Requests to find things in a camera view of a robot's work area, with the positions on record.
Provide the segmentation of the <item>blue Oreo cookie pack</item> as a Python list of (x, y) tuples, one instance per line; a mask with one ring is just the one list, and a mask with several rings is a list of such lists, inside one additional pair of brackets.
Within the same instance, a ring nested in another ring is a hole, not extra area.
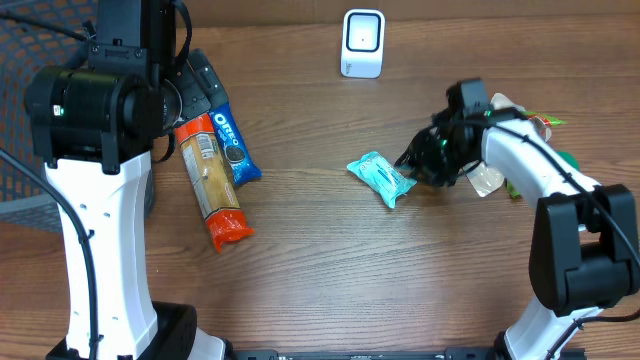
[(218, 143), (229, 164), (236, 187), (262, 177), (262, 171), (253, 162), (232, 114), (229, 102), (209, 112)]

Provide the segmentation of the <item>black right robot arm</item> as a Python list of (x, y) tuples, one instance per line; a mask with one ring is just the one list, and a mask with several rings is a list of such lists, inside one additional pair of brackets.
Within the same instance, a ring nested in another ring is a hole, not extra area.
[(564, 160), (540, 136), (530, 114), (479, 79), (446, 91), (431, 117), (396, 160), (409, 177), (452, 186), (465, 166), (484, 163), (510, 181), (535, 212), (528, 273), (534, 296), (499, 333), (489, 359), (555, 359), (594, 322), (622, 323), (638, 313), (603, 310), (639, 291), (639, 234), (632, 192), (603, 186)]

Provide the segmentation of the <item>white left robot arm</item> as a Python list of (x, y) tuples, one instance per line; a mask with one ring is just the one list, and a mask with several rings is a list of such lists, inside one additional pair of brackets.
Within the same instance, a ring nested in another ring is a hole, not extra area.
[(53, 359), (225, 360), (230, 345), (198, 327), (190, 305), (152, 300), (145, 196), (155, 139), (182, 104), (180, 1), (103, 1), (78, 63), (39, 70), (25, 94), (41, 187), (57, 202), (70, 293)]

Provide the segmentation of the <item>green snack packet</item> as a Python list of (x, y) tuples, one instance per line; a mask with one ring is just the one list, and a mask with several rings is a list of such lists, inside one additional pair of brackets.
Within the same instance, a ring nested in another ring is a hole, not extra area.
[[(553, 127), (566, 124), (566, 121), (564, 120), (540, 112), (524, 111), (524, 114), (527, 116), (528, 120), (533, 123), (539, 136), (545, 142), (548, 142), (552, 137)], [(521, 196), (509, 180), (506, 181), (506, 189), (512, 199)]]

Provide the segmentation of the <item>red snack packet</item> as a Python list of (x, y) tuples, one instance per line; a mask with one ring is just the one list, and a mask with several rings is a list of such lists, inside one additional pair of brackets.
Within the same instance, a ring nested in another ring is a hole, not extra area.
[(212, 120), (202, 114), (175, 131), (181, 155), (205, 225), (218, 253), (225, 244), (252, 235), (241, 209)]

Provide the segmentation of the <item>green lid jar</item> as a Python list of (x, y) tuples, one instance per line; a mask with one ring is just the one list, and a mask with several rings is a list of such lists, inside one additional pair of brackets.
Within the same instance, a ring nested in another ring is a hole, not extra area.
[(565, 152), (565, 151), (558, 151), (557, 154), (565, 161), (567, 162), (569, 165), (571, 165), (574, 169), (576, 170), (580, 170), (580, 166), (579, 163), (577, 161), (577, 159), (571, 155), (569, 152)]

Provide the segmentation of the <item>beige paper bag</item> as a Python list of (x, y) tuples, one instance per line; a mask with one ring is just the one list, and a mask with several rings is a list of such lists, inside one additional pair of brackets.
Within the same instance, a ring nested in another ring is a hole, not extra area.
[[(502, 93), (495, 93), (491, 99), (495, 109), (515, 107), (519, 111), (525, 108), (511, 101)], [(504, 183), (504, 176), (495, 168), (488, 167), (484, 162), (472, 162), (463, 167), (466, 178), (480, 197), (485, 197), (498, 190)]]

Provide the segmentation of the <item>teal snack packet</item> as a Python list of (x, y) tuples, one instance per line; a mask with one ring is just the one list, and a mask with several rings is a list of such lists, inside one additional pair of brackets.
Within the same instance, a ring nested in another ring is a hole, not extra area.
[(404, 177), (382, 155), (372, 151), (346, 168), (377, 192), (390, 208), (396, 207), (396, 199), (406, 195), (417, 184), (414, 179)]

